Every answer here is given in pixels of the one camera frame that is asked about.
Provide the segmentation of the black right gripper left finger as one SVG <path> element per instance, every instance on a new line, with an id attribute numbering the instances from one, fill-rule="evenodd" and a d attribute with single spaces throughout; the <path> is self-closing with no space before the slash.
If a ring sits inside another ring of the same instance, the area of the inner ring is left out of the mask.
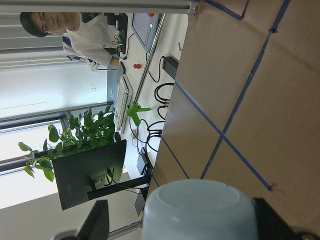
<path id="1" fill-rule="evenodd" d="M 107 240 L 109 231 L 108 201 L 97 200 L 75 237 L 77 240 Z"/>

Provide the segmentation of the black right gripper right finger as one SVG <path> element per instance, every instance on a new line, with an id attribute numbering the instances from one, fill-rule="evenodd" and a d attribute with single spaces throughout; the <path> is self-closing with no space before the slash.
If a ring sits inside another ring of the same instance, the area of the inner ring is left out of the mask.
<path id="1" fill-rule="evenodd" d="M 259 240 L 297 240 L 296 233 L 264 198 L 253 197 Z"/>

